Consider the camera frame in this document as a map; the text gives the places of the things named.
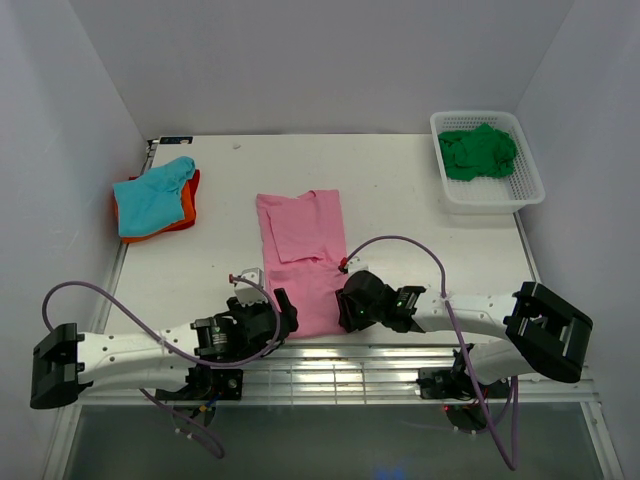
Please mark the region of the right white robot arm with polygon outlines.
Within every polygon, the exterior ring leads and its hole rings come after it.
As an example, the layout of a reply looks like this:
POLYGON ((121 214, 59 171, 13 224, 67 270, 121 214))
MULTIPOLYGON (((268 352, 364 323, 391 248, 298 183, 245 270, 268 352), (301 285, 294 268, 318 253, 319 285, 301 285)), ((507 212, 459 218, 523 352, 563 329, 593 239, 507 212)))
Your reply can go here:
POLYGON ((380 324, 396 333, 452 331, 491 337, 469 348, 452 371, 454 390, 474 397, 504 378, 537 373, 580 381, 591 318, 546 286, 525 282, 507 295, 453 295, 422 286, 393 289, 373 273, 349 275, 337 290, 339 324, 347 332, 380 324))

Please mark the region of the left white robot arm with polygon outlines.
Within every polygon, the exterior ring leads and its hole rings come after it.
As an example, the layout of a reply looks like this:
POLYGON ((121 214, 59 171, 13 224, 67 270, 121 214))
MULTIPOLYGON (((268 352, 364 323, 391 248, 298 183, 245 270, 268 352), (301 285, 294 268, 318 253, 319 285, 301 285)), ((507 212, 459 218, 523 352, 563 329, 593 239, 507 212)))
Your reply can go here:
POLYGON ((177 327, 132 334, 55 327, 33 349, 30 406, 49 410, 84 392, 152 390, 161 401, 235 401, 242 396, 242 365, 278 348, 298 329, 286 292, 276 305, 227 301, 222 313, 177 327))

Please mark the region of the pink t shirt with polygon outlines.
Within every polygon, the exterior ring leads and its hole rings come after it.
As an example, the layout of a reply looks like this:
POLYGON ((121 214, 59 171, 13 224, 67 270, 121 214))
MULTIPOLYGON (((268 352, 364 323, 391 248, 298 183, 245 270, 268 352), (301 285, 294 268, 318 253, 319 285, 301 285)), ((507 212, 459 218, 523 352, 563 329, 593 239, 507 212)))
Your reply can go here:
POLYGON ((284 289, 297 309, 298 329, 291 336, 344 334, 335 295, 346 281, 339 270, 347 256, 340 193, 259 194, 256 210, 269 289, 284 289))

